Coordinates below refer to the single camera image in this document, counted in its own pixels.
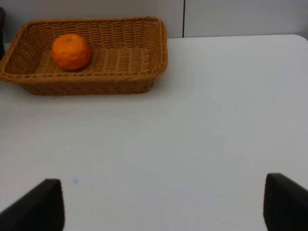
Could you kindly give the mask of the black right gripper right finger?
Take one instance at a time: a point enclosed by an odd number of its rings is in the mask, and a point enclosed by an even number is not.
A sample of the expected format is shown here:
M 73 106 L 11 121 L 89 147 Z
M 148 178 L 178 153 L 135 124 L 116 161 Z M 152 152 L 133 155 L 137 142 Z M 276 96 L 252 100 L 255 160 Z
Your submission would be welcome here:
M 269 231 L 308 229 L 308 191 L 281 173 L 266 177 L 263 218 Z

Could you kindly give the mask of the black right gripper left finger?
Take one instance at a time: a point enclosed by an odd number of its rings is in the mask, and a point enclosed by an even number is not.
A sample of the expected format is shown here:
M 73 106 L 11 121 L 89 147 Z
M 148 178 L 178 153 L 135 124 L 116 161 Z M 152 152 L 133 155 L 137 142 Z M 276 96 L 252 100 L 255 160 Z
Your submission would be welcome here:
M 59 179 L 45 179 L 0 213 L 2 231 L 62 231 L 64 225 L 64 198 Z

